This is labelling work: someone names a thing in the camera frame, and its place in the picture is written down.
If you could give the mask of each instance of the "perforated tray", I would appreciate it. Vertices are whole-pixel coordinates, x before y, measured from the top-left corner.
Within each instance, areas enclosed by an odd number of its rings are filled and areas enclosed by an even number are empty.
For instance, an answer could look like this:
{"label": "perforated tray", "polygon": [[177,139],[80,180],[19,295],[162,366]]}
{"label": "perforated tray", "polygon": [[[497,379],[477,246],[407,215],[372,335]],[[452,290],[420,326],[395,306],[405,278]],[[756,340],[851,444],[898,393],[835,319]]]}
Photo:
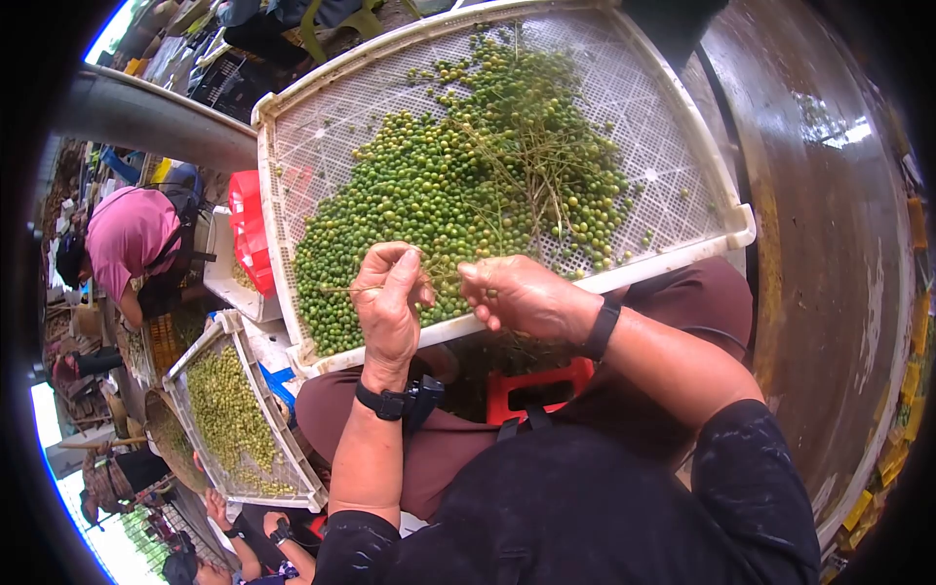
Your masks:
{"label": "perforated tray", "polygon": [[[665,271],[746,246],[754,239],[753,214],[741,205],[724,161],[702,118],[672,69],[630,19],[604,2],[502,0],[413,23],[318,67],[279,95],[255,106],[260,189],[277,291],[294,364],[306,375],[360,364],[363,349],[316,360],[310,332],[298,312],[292,258],[304,219],[350,179],[352,149],[373,138],[365,131],[375,114],[408,109],[445,115],[425,86],[408,86],[405,72],[430,68],[438,59],[470,56],[468,36],[479,22],[522,22],[532,50],[573,51],[582,78],[579,105],[596,124],[612,122],[623,170],[646,191],[633,197],[628,219],[612,237],[614,256],[634,257],[623,267],[592,274],[579,249],[559,261],[564,271],[583,269],[577,285],[607,292]],[[458,84],[447,89],[465,93]],[[355,126],[352,132],[349,126]],[[324,172],[324,179],[319,173]],[[680,190],[688,189],[689,197]],[[624,193],[616,198],[622,203]],[[652,245],[641,245],[647,229]],[[543,248],[567,244],[546,237]],[[425,328],[420,345],[437,344],[479,330],[471,315]]]}
{"label": "perforated tray", "polygon": [[[241,454],[241,466],[262,479],[289,484],[295,489],[294,494],[266,495],[252,486],[238,482],[221,466],[205,446],[205,441],[192,415],[185,371],[197,356],[206,351],[213,351],[220,355],[221,351],[228,345],[233,345],[237,350],[244,373],[247,375],[251,390],[254,392],[260,406],[260,411],[267,419],[267,422],[270,423],[270,430],[277,450],[274,456],[272,473],[270,474],[262,472],[246,453]],[[247,343],[241,325],[241,317],[236,311],[223,311],[215,317],[215,322],[208,330],[172,366],[168,375],[163,378],[163,385],[175,403],[176,411],[179,413],[179,420],[189,441],[191,441],[192,446],[198,453],[198,460],[201,461],[214,486],[227,498],[249,504],[306,507],[313,512],[319,511],[328,500],[328,494],[324,486],[322,486],[321,481],[319,481],[309,462],[302,454],[299,445],[280,414],[272,393],[267,388],[257,361]]]}

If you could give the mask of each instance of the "red plastic stool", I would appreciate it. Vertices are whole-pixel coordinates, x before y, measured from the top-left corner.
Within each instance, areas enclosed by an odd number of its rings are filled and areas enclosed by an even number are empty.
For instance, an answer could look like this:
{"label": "red plastic stool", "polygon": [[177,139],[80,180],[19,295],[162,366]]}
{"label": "red plastic stool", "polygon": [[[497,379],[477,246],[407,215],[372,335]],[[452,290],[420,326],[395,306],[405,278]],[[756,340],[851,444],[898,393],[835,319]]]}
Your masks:
{"label": "red plastic stool", "polygon": [[[495,370],[488,374],[488,424],[502,425],[505,420],[514,417],[520,417],[522,422],[527,417],[525,410],[510,410],[507,406],[507,397],[511,390],[566,381],[572,383],[573,395],[578,396],[588,386],[592,374],[594,374],[594,363],[588,358],[572,358],[572,363],[564,368],[512,377],[507,377]],[[564,405],[565,402],[556,402],[544,406],[543,410],[551,413]]]}

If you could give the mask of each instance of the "pole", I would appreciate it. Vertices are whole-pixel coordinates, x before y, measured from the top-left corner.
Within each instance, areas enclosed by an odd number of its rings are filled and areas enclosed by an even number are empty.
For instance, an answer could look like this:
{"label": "pole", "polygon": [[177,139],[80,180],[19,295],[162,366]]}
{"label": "pole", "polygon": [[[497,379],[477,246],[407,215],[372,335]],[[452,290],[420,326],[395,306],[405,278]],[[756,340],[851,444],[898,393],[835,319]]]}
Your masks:
{"label": "pole", "polygon": [[218,172],[256,168],[256,131],[157,85],[83,65],[52,130],[71,138],[158,154]]}
{"label": "pole", "polygon": [[[120,441],[114,441],[110,446],[119,446],[119,445],[135,445],[136,443],[146,443],[149,441],[146,437],[134,437],[132,439],[121,439]],[[83,445],[62,445],[59,444],[59,447],[63,449],[98,449],[102,447],[103,443],[84,443]]]}

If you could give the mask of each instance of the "black wristwatch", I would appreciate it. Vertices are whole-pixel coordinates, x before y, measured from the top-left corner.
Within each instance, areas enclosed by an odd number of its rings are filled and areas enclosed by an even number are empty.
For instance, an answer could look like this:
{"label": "black wristwatch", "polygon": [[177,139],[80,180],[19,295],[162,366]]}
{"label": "black wristwatch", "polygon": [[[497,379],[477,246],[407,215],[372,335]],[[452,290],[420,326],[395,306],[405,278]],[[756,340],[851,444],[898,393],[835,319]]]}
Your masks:
{"label": "black wristwatch", "polygon": [[601,311],[598,312],[598,318],[594,320],[592,332],[582,346],[582,351],[586,358],[595,361],[602,358],[607,349],[607,341],[611,339],[611,333],[614,326],[618,324],[618,317],[621,316],[621,305],[615,301],[605,298],[601,305]]}
{"label": "black wristwatch", "polygon": [[223,532],[224,535],[227,536],[228,538],[239,538],[243,540],[243,531],[237,526],[231,526],[230,530],[224,530],[221,532]]}
{"label": "black wristwatch", "polygon": [[355,396],[358,402],[367,406],[377,414],[381,420],[400,420],[403,415],[413,409],[416,402],[414,392],[391,392],[383,390],[380,394],[371,392],[358,379],[358,387],[355,389]]}
{"label": "black wristwatch", "polygon": [[279,547],[290,538],[292,538],[292,531],[289,530],[289,524],[286,524],[282,518],[276,520],[276,530],[270,533],[270,541]]}

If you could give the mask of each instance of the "black cap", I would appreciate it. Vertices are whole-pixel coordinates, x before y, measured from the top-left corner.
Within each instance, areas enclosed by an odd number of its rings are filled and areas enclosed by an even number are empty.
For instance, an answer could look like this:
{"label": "black cap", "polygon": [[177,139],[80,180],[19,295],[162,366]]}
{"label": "black cap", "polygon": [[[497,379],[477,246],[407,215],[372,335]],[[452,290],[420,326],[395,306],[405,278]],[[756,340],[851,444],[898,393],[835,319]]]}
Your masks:
{"label": "black cap", "polygon": [[169,585],[192,585],[197,573],[194,552],[173,552],[163,563],[163,577]]}
{"label": "black cap", "polygon": [[81,234],[69,232],[59,241],[58,252],[55,253],[55,269],[70,288],[81,286],[79,274],[85,256],[87,252]]}

